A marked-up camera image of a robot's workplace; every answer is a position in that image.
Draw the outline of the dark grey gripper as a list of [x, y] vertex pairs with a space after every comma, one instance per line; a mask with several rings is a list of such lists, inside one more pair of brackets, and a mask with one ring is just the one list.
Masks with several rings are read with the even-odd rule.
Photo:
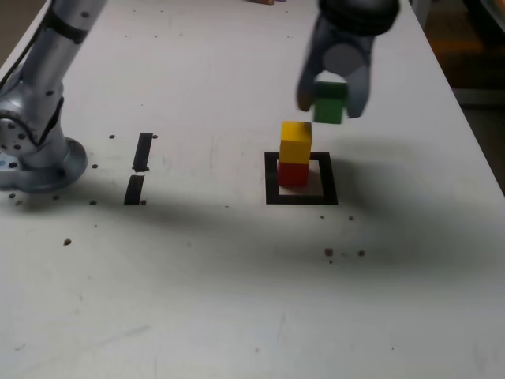
[[316, 91], [316, 79], [324, 71], [346, 82], [348, 118], [360, 118], [370, 93], [370, 60], [374, 36], [359, 36], [318, 17], [297, 83], [297, 106], [309, 111]]

